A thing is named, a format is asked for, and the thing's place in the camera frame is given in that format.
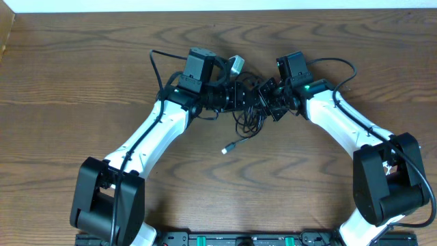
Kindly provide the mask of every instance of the wooden table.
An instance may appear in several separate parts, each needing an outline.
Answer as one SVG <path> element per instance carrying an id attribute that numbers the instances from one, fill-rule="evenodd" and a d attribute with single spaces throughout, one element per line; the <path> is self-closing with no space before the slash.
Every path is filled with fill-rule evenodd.
<path id="1" fill-rule="evenodd" d="M 81 163 L 103 158 L 149 115 L 158 91 L 149 49 L 239 54 L 278 77 L 277 57 L 342 57 L 342 91 L 370 120 L 421 144 L 437 188 L 437 10 L 19 14 L 0 67 L 0 243 L 72 245 Z M 156 56 L 166 79 L 181 61 Z M 311 68 L 337 84 L 332 62 Z M 192 231 L 334 228 L 354 210 L 352 161 L 320 127 L 287 114 L 237 139 L 230 115 L 195 120 L 146 184 L 146 221 Z M 420 222 L 429 206 L 405 221 Z M 435 245 L 437 223 L 415 230 Z"/>

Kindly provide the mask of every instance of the cable connector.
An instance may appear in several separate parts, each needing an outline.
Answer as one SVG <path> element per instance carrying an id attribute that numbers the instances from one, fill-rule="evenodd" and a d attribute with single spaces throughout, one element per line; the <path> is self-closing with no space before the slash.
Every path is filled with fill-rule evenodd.
<path id="1" fill-rule="evenodd" d="M 222 152 L 223 154 L 227 154 L 229 151 L 233 150 L 233 149 L 235 148 L 235 146 L 236 146 L 236 143 L 232 142 L 232 143 L 226 145 L 226 147 L 223 148 L 223 149 L 221 150 L 221 152 Z"/>

